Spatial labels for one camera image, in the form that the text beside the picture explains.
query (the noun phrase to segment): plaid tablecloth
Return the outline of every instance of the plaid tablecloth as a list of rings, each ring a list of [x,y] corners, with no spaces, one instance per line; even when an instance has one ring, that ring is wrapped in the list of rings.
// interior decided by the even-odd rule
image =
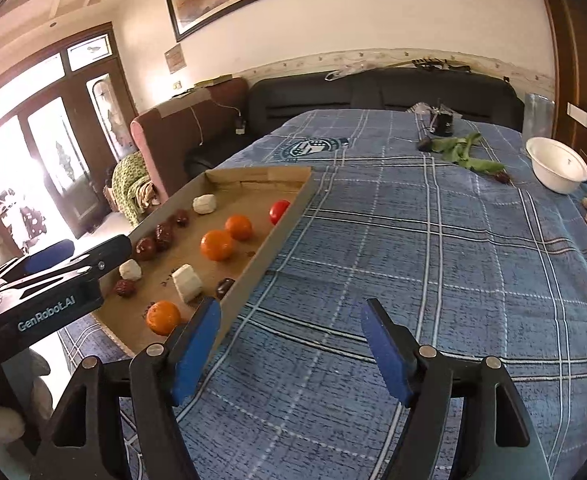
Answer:
[[[492,124],[472,155],[506,164],[506,186],[416,151],[420,116],[303,114],[224,166],[305,164],[320,182],[193,399],[176,410],[203,480],[376,479],[405,410],[360,328],[366,298],[421,343],[503,358],[555,479],[587,457],[587,225],[579,199],[544,188],[520,134]],[[75,364],[122,354],[87,316],[61,332]],[[122,404],[134,478],[144,478]],[[452,401],[436,479],[448,478],[461,403]]]

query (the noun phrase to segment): orange fruit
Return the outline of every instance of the orange fruit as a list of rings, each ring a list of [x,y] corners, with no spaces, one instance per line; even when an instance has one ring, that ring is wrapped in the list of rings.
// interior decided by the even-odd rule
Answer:
[[[234,240],[227,231],[209,231],[200,240],[200,252],[205,258],[222,262],[234,253]]]
[[[251,221],[244,215],[234,215],[227,218],[224,228],[234,240],[248,240],[253,236]]]
[[[152,332],[168,336],[180,324],[180,311],[171,301],[158,301],[149,307],[145,321]]]

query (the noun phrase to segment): white bowl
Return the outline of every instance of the white bowl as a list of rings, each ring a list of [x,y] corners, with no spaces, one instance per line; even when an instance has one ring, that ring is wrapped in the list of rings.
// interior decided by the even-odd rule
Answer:
[[[545,137],[527,140],[533,172],[538,180],[556,193],[573,193],[587,180],[587,165],[580,155],[562,142]]]

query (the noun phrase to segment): screw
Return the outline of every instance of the screw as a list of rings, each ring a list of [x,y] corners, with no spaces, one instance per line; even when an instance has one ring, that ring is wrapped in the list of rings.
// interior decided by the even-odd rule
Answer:
[[[438,354],[437,350],[429,345],[422,345],[418,349],[418,353],[422,355],[422,357],[426,357],[427,359],[431,359]]]
[[[85,368],[85,370],[91,370],[91,368],[98,364],[98,358],[94,357],[93,355],[90,355],[89,357],[85,357],[82,360],[81,364],[82,367]]]
[[[163,345],[161,345],[160,343],[156,343],[156,344],[153,344],[153,345],[147,347],[147,355],[149,355],[151,357],[158,356],[158,355],[162,354],[164,351],[165,351],[165,347]]]
[[[494,356],[487,357],[485,362],[489,368],[493,368],[494,370],[498,370],[502,366],[500,359]]]

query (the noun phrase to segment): cardboard tray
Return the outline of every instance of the cardboard tray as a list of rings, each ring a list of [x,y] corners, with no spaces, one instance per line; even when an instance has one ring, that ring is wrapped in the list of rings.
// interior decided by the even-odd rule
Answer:
[[[171,248],[158,253],[150,262],[140,262],[142,279],[136,283],[136,295],[120,298],[112,292],[120,279],[118,269],[100,280],[105,303],[93,316],[104,332],[131,356],[151,343],[164,342],[165,337],[147,327],[145,314],[156,301],[168,300],[178,306],[183,320],[191,319],[202,296],[189,304],[183,303],[171,279],[173,270],[189,264],[202,280],[205,296],[215,296],[216,285],[223,278],[236,280],[221,301],[221,329],[214,344],[217,348],[314,195],[317,184],[311,175],[311,168],[304,166],[233,168],[208,170],[189,182],[129,234],[135,247],[141,238],[153,236],[156,225],[167,220],[175,210],[182,208],[190,212],[187,227],[174,227]],[[214,194],[218,208],[201,216],[193,211],[192,201],[203,194]],[[273,226],[269,209],[283,199],[291,205]],[[224,229],[225,220],[234,214],[250,218],[253,237],[246,242],[236,241],[234,255],[229,260],[208,260],[200,253],[201,238],[212,229]]]

